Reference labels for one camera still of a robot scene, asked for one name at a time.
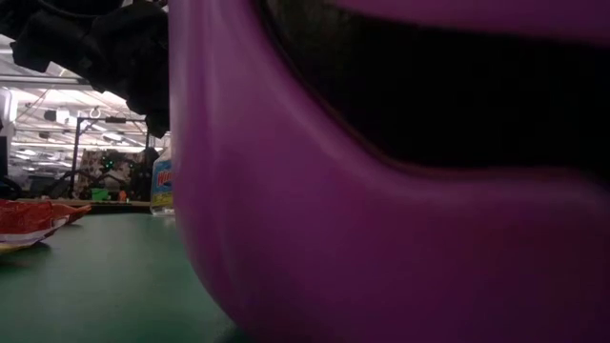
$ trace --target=fluorescent light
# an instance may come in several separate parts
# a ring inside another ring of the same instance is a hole
[[[98,131],[107,131],[106,128],[102,128],[101,126],[99,126],[97,124],[93,124],[93,125],[91,125],[91,127]]]
[[[38,166],[64,166],[71,167],[72,164],[66,162],[36,162]]]
[[[61,158],[61,155],[59,152],[54,153],[53,155],[48,155],[47,159],[50,161],[59,161],[59,159]]]
[[[77,77],[49,77],[49,76],[27,76],[27,75],[3,75],[4,82],[24,82],[58,84],[58,85],[87,85],[84,79]]]
[[[38,154],[36,151],[31,151],[31,150],[20,151],[19,153],[27,155],[27,156],[35,156]]]
[[[122,142],[123,136],[116,133],[102,133],[102,137],[107,137],[113,141]]]

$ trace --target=purple plastic container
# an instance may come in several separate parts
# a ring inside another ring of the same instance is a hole
[[[608,38],[608,16],[590,14],[580,27],[553,12],[574,37]],[[599,185],[386,166],[293,78],[249,1],[174,1],[171,37],[176,217],[204,286],[253,338],[610,342]]]

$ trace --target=green table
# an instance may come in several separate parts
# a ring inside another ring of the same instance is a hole
[[[92,215],[0,255],[0,342],[246,342],[197,280],[172,219]]]

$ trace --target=red and white bag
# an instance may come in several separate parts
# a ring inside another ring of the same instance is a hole
[[[69,212],[55,211],[50,202],[22,203],[0,200],[0,253],[40,242],[52,236],[70,219]]]

